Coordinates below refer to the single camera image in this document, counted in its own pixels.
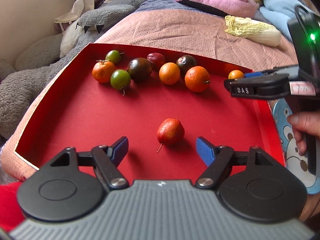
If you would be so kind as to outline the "right hand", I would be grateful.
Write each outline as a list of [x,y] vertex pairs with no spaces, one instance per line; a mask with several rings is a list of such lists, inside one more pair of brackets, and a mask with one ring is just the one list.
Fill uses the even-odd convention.
[[289,115],[287,121],[291,124],[296,145],[300,155],[305,155],[308,149],[303,134],[307,133],[319,137],[320,135],[320,113],[316,112],[299,112]]

